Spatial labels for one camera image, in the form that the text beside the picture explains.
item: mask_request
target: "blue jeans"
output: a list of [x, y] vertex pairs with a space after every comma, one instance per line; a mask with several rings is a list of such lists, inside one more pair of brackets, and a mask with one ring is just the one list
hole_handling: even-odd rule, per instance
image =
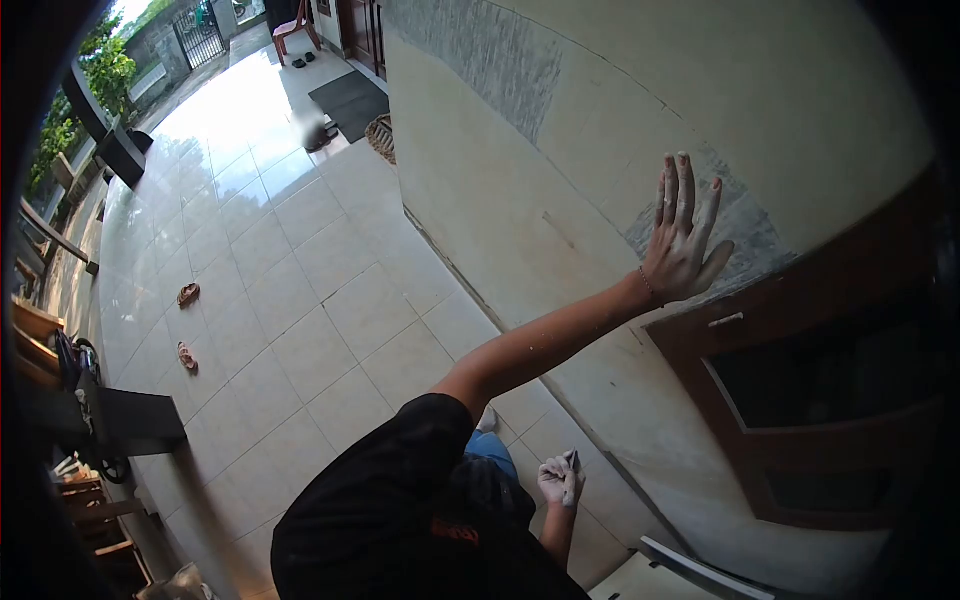
[[516, 467], [514, 467], [514, 459], [510, 458], [507, 446], [500, 442], [500, 438], [497, 438], [495, 433], [480, 433], [479, 430], [474, 429], [464, 451], [491, 459], [500, 467], [500, 470], [519, 481], [519, 477], [516, 475]]

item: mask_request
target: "black doormat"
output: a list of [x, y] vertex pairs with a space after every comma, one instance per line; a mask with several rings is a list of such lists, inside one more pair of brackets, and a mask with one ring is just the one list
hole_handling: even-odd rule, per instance
[[390, 100], [360, 71], [335, 79], [310, 92], [310, 99], [337, 122], [340, 133], [353, 143], [364, 136], [367, 126], [390, 112]]

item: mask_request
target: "plastic chair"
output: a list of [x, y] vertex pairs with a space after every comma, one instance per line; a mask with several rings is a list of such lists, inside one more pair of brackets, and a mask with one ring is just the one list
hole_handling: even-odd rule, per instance
[[297, 9], [296, 21], [284, 23], [274, 29], [274, 46], [276, 47], [276, 55], [280, 57], [280, 64], [283, 66], [287, 65], [287, 63], [283, 61], [283, 55], [287, 54], [287, 45], [283, 42], [283, 39], [291, 34], [295, 34], [301, 29], [306, 30], [306, 34], [310, 36], [310, 39], [313, 40], [313, 45], [317, 46], [317, 50], [319, 51], [321, 49], [320, 36], [317, 35], [317, 30], [313, 28], [313, 24], [311, 24], [306, 18], [306, 1], [307, 0], [300, 0], [300, 7]]

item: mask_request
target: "person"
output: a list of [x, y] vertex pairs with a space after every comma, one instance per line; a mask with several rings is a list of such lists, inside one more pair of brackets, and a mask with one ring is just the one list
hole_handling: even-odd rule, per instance
[[576, 451], [540, 467], [537, 540], [536, 507], [491, 433], [488, 404], [629, 320], [705, 292], [733, 252], [724, 241], [704, 260], [721, 192], [714, 179], [694, 226], [689, 156], [667, 155], [637, 270], [475, 349], [331, 463], [274, 530], [280, 598], [586, 598], [566, 574], [585, 481]]

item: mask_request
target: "gate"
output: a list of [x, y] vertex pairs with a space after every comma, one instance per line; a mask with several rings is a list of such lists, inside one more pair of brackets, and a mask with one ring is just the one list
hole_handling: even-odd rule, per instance
[[201, 0], [174, 19], [174, 32], [191, 71], [227, 52], [210, 0]]

